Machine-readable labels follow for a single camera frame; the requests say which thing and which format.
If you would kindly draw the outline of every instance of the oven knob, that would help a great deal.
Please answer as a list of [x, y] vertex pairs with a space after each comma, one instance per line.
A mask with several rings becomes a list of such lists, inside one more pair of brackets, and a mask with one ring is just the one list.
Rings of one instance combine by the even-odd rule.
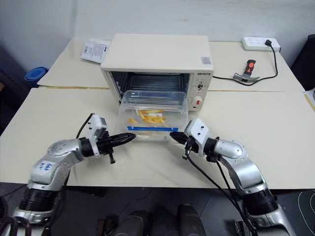
[[199, 84], [195, 85], [195, 90], [201, 91], [204, 87], [204, 84], [202, 82], [199, 82]]
[[197, 108], [201, 107], [202, 102], [203, 102], [202, 97], [200, 97], [200, 96], [193, 97], [191, 107], [193, 109], [197, 109]]

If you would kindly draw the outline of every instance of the blue object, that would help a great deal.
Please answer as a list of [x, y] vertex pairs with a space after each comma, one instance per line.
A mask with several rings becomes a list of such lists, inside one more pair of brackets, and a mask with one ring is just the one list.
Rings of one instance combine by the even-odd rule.
[[178, 128], [167, 128], [167, 127], [131, 127], [127, 126], [128, 130], [135, 131], [168, 131], [168, 132], [178, 132]]
[[24, 76], [24, 79], [33, 87], [38, 88], [39, 85], [37, 82], [47, 73], [48, 69], [46, 67], [37, 67], [30, 70]]

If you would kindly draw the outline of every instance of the red hammer handle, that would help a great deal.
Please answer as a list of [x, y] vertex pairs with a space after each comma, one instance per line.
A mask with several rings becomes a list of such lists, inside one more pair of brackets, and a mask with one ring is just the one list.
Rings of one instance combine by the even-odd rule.
[[255, 60], [248, 60], [244, 74], [248, 74], [250, 76], [252, 74], [252, 70], [254, 70], [255, 63]]

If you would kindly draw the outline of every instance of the table surface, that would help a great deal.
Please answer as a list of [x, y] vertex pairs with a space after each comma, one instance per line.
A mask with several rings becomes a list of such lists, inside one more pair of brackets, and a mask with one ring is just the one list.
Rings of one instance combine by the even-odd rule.
[[[0, 137], [0, 181], [26, 183], [49, 145], [74, 138], [91, 112], [104, 117], [113, 134], [118, 111], [109, 90], [33, 88]], [[213, 137], [243, 143], [270, 188], [315, 188], [315, 112], [302, 93], [212, 91], [202, 110], [190, 113], [195, 117]], [[173, 142], [131, 142], [114, 148], [114, 165], [108, 156], [75, 165], [68, 184], [213, 187], [181, 158], [183, 151]], [[192, 158], [225, 186], [215, 164]]]
[[[80, 59], [84, 41], [72, 39], [49, 72], [38, 82], [42, 86], [108, 88], [99, 64]], [[275, 74], [272, 52], [245, 51], [239, 42], [209, 42], [214, 63], [214, 75], [233, 77], [242, 74], [249, 59], [256, 60], [252, 76], [261, 78]], [[213, 78], [209, 90], [215, 91], [304, 91], [285, 60], [276, 53], [279, 75], [253, 86]]]

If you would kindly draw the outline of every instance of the french fries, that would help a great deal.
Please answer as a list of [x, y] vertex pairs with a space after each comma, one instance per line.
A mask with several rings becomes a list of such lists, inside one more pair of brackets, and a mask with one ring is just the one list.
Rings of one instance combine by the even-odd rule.
[[[164, 112], [163, 110], [136, 110], [143, 122], [148, 124], [164, 124], [165, 117], [160, 117], [158, 114]], [[136, 120], [129, 118], [128, 123], [138, 124]]]

